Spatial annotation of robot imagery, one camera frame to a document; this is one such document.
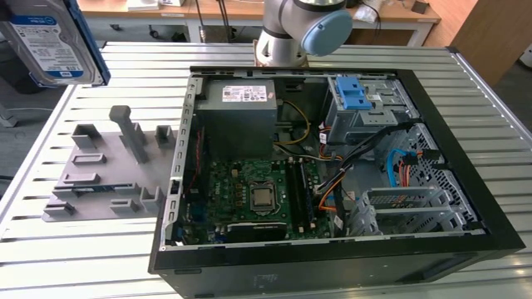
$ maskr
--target hard drive label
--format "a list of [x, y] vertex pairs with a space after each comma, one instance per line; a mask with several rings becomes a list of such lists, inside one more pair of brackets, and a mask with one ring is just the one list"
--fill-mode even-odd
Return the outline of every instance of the hard drive label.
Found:
[[61, 41], [61, 28], [53, 17], [15, 16], [11, 24], [47, 74], [59, 78], [83, 76], [81, 64], [71, 46]]

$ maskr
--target floor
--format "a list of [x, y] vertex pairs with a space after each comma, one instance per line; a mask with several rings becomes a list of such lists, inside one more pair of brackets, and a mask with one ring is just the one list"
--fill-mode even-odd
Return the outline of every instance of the floor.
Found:
[[[171, 40], [176, 32], [181, 32], [180, 26], [153, 26], [160, 33], [161, 40]], [[96, 40], [152, 42], [147, 26], [123, 27], [121, 31], [113, 31], [109, 27], [93, 27], [93, 36]], [[240, 27], [235, 32], [236, 42], [251, 42], [259, 36], [260, 28]], [[211, 36], [211, 42], [220, 36], [216, 30], [207, 32]], [[520, 64], [508, 71], [503, 80], [495, 87], [500, 98], [508, 104], [517, 117], [532, 130], [532, 92], [529, 90], [532, 83], [532, 70]], [[64, 88], [49, 89], [35, 95], [17, 94], [11, 86], [0, 79], [0, 99], [7, 108], [53, 108], [61, 97]], [[24, 157], [39, 136], [49, 112], [44, 110], [15, 110], [13, 115], [19, 119], [16, 128], [0, 127], [0, 175], [13, 176]], [[0, 195], [5, 192], [8, 181], [0, 180]]]

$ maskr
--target aluminum table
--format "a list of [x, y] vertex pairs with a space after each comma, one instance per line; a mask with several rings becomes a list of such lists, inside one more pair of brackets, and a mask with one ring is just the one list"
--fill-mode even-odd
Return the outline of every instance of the aluminum table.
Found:
[[[155, 218], [45, 223], [43, 207], [69, 157], [79, 123], [117, 131], [113, 105], [144, 130], [177, 128], [191, 65], [252, 65], [248, 44], [108, 43], [108, 87], [68, 87], [0, 201], [1, 298], [179, 298], [147, 273]], [[361, 47], [311, 57], [312, 66], [412, 69], [524, 243], [532, 245], [532, 135], [459, 54]], [[532, 250], [479, 263], [437, 282], [283, 298], [532, 298]]]

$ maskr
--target yellow wire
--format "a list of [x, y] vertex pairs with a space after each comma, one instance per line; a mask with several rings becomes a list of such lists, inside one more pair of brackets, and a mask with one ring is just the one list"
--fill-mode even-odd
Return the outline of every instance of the yellow wire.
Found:
[[311, 123], [308, 122], [308, 118], [305, 113], [303, 113], [301, 109], [299, 109], [299, 107], [289, 101], [284, 101], [284, 103], [289, 104], [289, 106], [293, 107], [293, 109], [297, 110], [299, 114], [303, 116], [303, 118], [305, 119], [305, 123], [307, 123], [307, 131], [305, 131], [305, 135], [303, 135], [303, 137], [300, 137], [300, 139], [297, 140], [292, 140], [292, 141], [279, 141], [275, 142], [275, 145], [295, 145], [296, 143], [300, 143], [301, 141], [305, 140], [305, 138], [308, 137], [308, 134], [311, 133]]

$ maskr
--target blue plastic clip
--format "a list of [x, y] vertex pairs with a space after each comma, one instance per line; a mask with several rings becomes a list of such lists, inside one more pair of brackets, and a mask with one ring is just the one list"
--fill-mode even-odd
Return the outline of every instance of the blue plastic clip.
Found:
[[355, 77], [337, 77], [336, 86], [343, 99], [343, 108], [347, 110], [369, 110], [372, 104], [365, 99], [365, 89]]

